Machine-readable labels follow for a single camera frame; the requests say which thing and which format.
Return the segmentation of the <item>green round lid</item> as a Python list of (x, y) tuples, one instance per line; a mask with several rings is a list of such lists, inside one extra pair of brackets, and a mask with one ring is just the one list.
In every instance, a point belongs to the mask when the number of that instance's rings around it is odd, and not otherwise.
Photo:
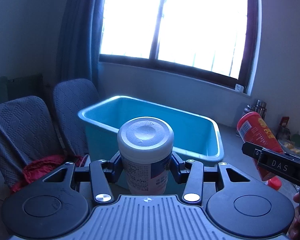
[(300, 134), (299, 133), (293, 134), (290, 138), (291, 138), (291, 141), (294, 142), (294, 145), (296, 147), (300, 147)]

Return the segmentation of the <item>far grey fabric chair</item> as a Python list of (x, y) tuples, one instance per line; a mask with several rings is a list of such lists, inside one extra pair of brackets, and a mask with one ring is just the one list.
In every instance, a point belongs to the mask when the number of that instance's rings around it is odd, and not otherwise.
[(84, 124), (78, 113), (100, 101), (96, 87), (87, 79), (63, 81), (54, 87), (52, 98), (58, 129), (66, 151), (76, 156), (88, 154)]

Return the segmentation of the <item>red cloth on chair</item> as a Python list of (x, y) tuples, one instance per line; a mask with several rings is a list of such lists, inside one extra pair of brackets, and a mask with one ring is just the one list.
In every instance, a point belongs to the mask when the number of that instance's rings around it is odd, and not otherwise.
[(57, 167), (65, 164), (67, 161), (73, 162), (77, 167), (83, 167), (89, 155), (50, 155), (39, 160), (31, 162), (26, 165), (22, 170), (21, 179), (16, 182), (10, 189), (11, 194), (20, 191), (30, 183), (42, 178), (44, 175), (53, 171)]

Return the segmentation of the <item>dark blue curtain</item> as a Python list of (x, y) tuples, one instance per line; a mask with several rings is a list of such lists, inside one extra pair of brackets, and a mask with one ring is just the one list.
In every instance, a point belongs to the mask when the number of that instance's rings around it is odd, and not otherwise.
[(56, 56), (58, 82), (98, 77), (104, 0), (67, 0)]

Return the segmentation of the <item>white device on windowsill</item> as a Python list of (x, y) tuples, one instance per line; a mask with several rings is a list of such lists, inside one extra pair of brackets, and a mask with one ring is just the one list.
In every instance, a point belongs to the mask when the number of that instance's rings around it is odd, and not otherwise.
[(235, 91), (238, 93), (244, 93), (245, 87), (240, 84), (235, 84)]

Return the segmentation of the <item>white bowl with food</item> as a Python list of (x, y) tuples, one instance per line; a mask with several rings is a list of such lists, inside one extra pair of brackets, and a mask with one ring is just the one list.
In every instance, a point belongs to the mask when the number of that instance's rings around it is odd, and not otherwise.
[(284, 141), (282, 147), (288, 153), (300, 155), (300, 148), (289, 141)]

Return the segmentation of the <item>red canister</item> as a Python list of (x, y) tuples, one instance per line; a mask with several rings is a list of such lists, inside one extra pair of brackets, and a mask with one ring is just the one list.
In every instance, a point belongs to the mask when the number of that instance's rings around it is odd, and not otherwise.
[[(237, 124), (237, 131), (244, 142), (251, 142), (283, 154), (279, 142), (257, 112), (249, 112), (243, 115)], [(257, 160), (254, 160), (254, 164), (262, 181), (265, 181), (266, 185), (278, 191), (282, 186), (281, 180), (272, 173), (258, 167)]]

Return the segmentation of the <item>steel thermos bottle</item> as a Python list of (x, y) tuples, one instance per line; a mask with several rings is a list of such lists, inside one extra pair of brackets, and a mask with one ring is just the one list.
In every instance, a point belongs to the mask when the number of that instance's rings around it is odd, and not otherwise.
[(256, 104), (255, 104), (255, 112), (257, 112), (262, 119), (265, 119), (266, 116), (266, 106), (267, 103), (262, 101), (262, 100), (256, 100)]

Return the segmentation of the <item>blue plastic storage bin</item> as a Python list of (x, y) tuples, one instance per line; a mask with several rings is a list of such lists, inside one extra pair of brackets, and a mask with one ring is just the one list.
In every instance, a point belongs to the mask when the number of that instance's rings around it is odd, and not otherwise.
[(92, 161), (121, 156), (119, 184), (134, 195), (178, 194), (183, 184), (171, 175), (172, 153), (215, 166), (224, 157), (217, 124), (127, 96), (115, 96), (81, 110)]

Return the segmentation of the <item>grey fabric chair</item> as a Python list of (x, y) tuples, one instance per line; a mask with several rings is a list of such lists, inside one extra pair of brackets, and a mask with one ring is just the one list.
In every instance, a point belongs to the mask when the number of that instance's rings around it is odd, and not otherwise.
[(26, 96), (0, 104), (0, 171), (9, 188), (23, 168), (51, 155), (65, 155), (45, 102)]
[(58, 129), (66, 151), (76, 156), (88, 154), (84, 124), (78, 113), (100, 101), (96, 87), (87, 79), (63, 81), (54, 87), (52, 98)]

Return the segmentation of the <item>white lidded canister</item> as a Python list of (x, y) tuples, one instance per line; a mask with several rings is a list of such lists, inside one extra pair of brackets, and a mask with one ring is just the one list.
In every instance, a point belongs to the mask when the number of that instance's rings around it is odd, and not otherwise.
[(134, 118), (120, 127), (117, 143), (132, 194), (165, 192), (173, 142), (171, 126), (158, 118)]

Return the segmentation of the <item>near grey fabric chair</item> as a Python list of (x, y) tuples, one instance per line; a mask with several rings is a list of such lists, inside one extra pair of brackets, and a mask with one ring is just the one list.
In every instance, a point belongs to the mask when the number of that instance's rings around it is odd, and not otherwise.
[(26, 96), (0, 104), (0, 171), (9, 188), (23, 168), (51, 155), (65, 155), (45, 102)]

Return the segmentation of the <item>pink water bottle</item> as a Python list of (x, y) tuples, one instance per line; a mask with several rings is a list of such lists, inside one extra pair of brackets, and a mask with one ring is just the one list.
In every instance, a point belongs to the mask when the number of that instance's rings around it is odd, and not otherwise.
[(250, 113), (250, 112), (254, 112), (255, 111), (255, 106), (253, 105), (247, 105), (244, 109), (243, 109), (243, 116)]

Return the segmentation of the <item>small red box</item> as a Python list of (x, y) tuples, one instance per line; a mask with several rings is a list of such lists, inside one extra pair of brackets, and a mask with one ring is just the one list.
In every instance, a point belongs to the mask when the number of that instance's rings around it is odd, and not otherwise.
[(286, 128), (287, 125), (288, 125), (288, 122), (289, 122), (289, 117), (288, 116), (283, 116), (281, 118), (281, 121), (280, 121), (280, 126), (283, 127), (283, 128)]

